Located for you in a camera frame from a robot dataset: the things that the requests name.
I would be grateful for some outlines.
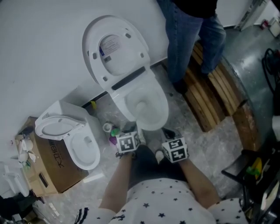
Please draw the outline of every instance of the black shoe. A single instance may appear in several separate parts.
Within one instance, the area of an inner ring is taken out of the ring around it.
[[[187,84],[183,79],[179,80],[178,82],[174,82],[172,84],[173,84],[175,90],[178,93],[181,93],[182,95],[188,91]]]
[[[199,76],[202,77],[203,79],[207,79],[208,78],[209,73],[203,73],[200,72]]]

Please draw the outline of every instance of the floor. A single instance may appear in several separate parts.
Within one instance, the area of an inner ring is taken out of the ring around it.
[[[244,86],[255,114],[261,142],[271,138],[273,95],[264,76],[261,60],[266,49],[280,49],[280,41],[268,29],[252,26],[239,32],[227,30],[224,57],[230,63]],[[274,79],[269,76],[274,87]]]
[[[262,124],[265,128],[260,130],[262,134],[269,129],[266,122],[271,114],[260,106],[269,105],[267,99],[270,100],[271,95],[265,79],[261,79],[260,58],[267,47],[276,47],[270,35],[266,31],[260,32],[257,28],[249,28],[242,33],[227,30],[224,54],[234,69],[233,75],[237,74],[236,82],[240,88],[246,88],[245,93],[251,99],[254,110],[258,111],[256,117],[260,120],[259,124],[265,119]],[[225,197],[232,194],[239,186],[221,174],[221,170],[234,161],[242,150],[232,118],[227,117],[214,130],[203,133],[183,97],[171,86],[163,67],[159,65],[153,68],[153,71],[168,99],[170,113],[166,126],[179,130],[185,137],[191,160],[212,181],[219,195]],[[119,127],[124,126],[127,120],[109,95],[105,95],[96,103],[97,110],[94,116],[99,118],[101,124],[110,121]],[[159,132],[145,131],[145,136],[148,146],[153,151],[159,148]],[[116,149],[113,147],[101,152],[101,162],[97,170],[102,171],[105,177],[89,183],[80,182],[63,194],[46,197],[46,205],[37,203],[36,210],[50,223],[56,224],[74,223],[77,211],[82,207],[97,208],[118,164],[115,153]],[[59,216],[51,210],[49,203],[53,203]]]

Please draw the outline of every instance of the toilet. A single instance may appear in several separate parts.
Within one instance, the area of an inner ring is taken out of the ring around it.
[[[168,119],[168,102],[150,69],[148,46],[128,21],[105,15],[83,36],[83,55],[92,78],[107,91],[129,121],[158,130]]]
[[[100,162],[100,150],[107,146],[99,120],[86,109],[64,101],[56,101],[35,121],[38,136],[64,140],[74,163],[83,170],[92,170]]]

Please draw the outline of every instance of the white wall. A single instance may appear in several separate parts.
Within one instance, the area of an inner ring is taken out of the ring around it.
[[[252,0],[218,0],[216,13],[223,26],[240,22]]]
[[[250,0],[219,0],[224,26],[235,25]],[[9,142],[28,116],[66,97],[82,105],[102,92],[81,50],[86,26],[100,8],[131,22],[150,49],[167,56],[165,21],[156,0],[3,0],[0,3],[0,161],[16,154]]]
[[[261,24],[262,21],[264,19],[270,21],[273,17],[277,18],[279,16],[279,11],[278,9],[275,7],[275,5],[273,4],[272,1],[270,1],[265,10],[262,12],[262,14],[260,15],[260,17],[257,19],[257,21],[255,22],[256,25]]]

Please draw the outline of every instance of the label on toilet lid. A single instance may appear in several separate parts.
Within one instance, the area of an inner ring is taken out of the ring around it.
[[[121,48],[120,39],[116,35],[104,38],[99,46],[99,52],[103,56],[105,62],[111,60],[110,54]]]

